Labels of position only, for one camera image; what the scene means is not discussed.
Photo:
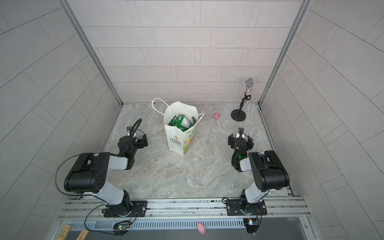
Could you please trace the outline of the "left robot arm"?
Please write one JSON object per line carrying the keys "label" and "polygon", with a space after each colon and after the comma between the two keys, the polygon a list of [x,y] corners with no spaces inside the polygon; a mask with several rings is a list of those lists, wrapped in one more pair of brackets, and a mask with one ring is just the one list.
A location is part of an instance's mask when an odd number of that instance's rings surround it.
{"label": "left robot arm", "polygon": [[142,119],[138,119],[127,128],[127,135],[118,142],[120,152],[117,155],[109,152],[80,154],[64,180],[65,191],[103,201],[105,218],[144,217],[148,202],[131,201],[127,191],[107,180],[108,171],[131,170],[137,150],[148,146],[146,134],[140,139],[136,135],[141,122]]}

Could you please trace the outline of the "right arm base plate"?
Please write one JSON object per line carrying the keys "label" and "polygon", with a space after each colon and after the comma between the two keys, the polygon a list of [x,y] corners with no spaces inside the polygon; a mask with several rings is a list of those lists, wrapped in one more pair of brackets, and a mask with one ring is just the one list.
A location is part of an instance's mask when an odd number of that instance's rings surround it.
{"label": "right arm base plate", "polygon": [[266,216],[268,214],[265,201],[250,204],[244,199],[223,198],[228,216]]}

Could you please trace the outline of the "green snack bag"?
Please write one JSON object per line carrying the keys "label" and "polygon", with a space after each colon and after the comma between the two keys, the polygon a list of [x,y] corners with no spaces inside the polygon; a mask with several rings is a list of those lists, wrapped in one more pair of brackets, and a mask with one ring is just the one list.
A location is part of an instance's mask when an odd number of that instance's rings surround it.
{"label": "green snack bag", "polygon": [[169,122],[169,126],[176,127],[182,132],[190,129],[197,123],[197,120],[192,117],[192,121],[189,121],[185,115],[174,116]]}

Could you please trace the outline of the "white paper bag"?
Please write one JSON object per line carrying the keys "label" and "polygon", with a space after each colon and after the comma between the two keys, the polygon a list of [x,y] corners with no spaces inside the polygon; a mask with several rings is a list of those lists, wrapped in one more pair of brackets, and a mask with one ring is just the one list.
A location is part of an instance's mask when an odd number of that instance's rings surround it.
{"label": "white paper bag", "polygon": [[169,150],[185,155],[195,137],[197,125],[205,114],[199,114],[196,107],[181,102],[166,105],[162,113],[155,107],[156,100],[160,98],[152,100],[152,108],[164,117]]}

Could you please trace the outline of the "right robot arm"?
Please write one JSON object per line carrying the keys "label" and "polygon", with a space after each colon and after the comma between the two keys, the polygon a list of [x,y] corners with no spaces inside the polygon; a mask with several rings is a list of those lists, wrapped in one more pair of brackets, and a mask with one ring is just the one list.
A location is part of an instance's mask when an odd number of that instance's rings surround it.
{"label": "right robot arm", "polygon": [[253,183],[242,191],[239,199],[226,200],[229,216],[264,216],[267,214],[264,198],[270,191],[288,187],[290,178],[285,167],[273,150],[251,152],[253,139],[239,128],[236,135],[228,137],[228,144],[234,149],[231,165],[239,173],[251,172]]}

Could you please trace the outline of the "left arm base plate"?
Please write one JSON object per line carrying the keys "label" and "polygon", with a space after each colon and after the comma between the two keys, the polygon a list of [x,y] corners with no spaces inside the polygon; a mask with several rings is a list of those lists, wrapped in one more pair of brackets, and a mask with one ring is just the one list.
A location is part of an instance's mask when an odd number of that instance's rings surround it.
{"label": "left arm base plate", "polygon": [[147,210],[147,201],[131,201],[129,204],[107,206],[102,210],[105,218],[144,217]]}

